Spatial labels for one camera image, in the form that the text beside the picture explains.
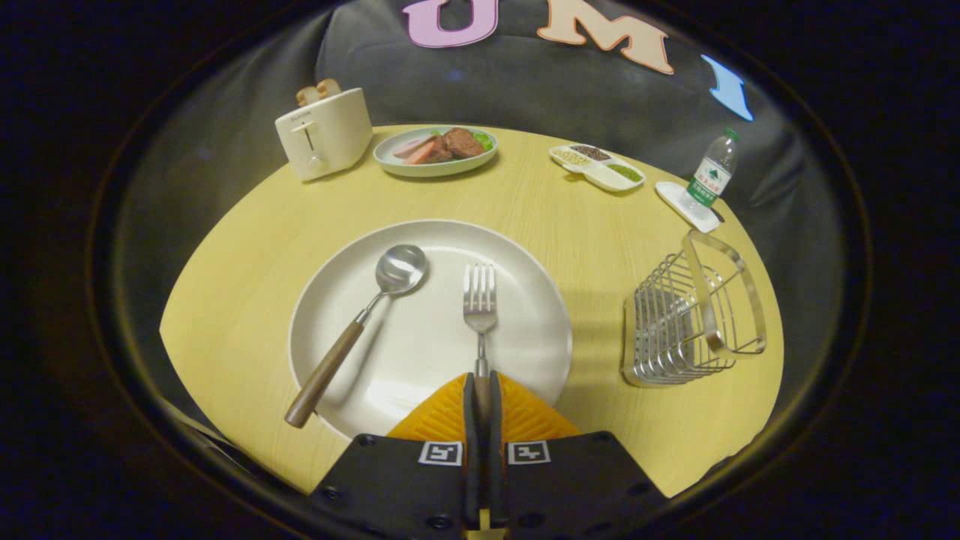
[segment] fork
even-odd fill
[[[492,264],[468,264],[464,272],[464,321],[477,332],[477,359],[473,366],[473,390],[477,438],[480,446],[480,504],[490,504],[488,484],[492,397],[487,362],[487,332],[496,325],[496,279]]]
[[[496,325],[496,280],[492,264],[468,264],[464,272],[464,321],[477,332],[476,377],[489,377],[487,332]]]

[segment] yellow tabletop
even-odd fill
[[[634,164],[646,183],[611,194],[564,171],[547,150],[554,137],[489,129],[497,156],[453,177],[402,179],[380,169],[372,149],[420,126],[374,129],[350,170],[302,183],[286,165],[214,227],[187,262],[167,302],[160,334],[184,386],[234,445],[310,492],[348,441],[312,418],[302,430],[283,416],[297,394],[287,339],[302,290],[354,239],[416,219],[455,219],[505,234],[526,248],[563,294],[573,359],[555,407],[582,431],[610,430],[671,497],[763,428],[780,389],[783,338],[773,286],[754,244],[724,202],[712,235],[753,272],[768,332],[766,351],[681,386],[638,388],[619,373],[623,304],[689,230],[654,184],[682,183]]]

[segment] spoon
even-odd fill
[[[428,266],[426,255],[417,246],[401,244],[383,254],[376,264],[376,283],[380,285],[380,292],[340,334],[336,343],[313,370],[310,379],[303,385],[300,393],[287,409],[287,415],[284,417],[287,424],[294,428],[302,428],[306,424],[310,413],[317,408],[317,403],[320,402],[333,376],[340,369],[340,364],[344,363],[344,358],[363,333],[364,324],[370,317],[373,307],[385,296],[400,295],[415,289],[423,280]]]

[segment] metal rack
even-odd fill
[[[713,250],[710,255],[719,256],[730,270],[718,272],[702,264],[695,243]],[[745,325],[737,331],[736,321],[749,318],[746,305],[754,331],[744,336]],[[730,369],[738,359],[757,356],[766,347],[763,308],[746,262],[727,244],[698,231],[684,237],[681,251],[667,256],[624,308],[621,371],[638,386],[697,380]]]

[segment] spoon bowl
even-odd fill
[[[405,294],[417,288],[426,274],[426,254],[417,246],[400,244],[387,250],[376,264],[376,284],[383,294]]]

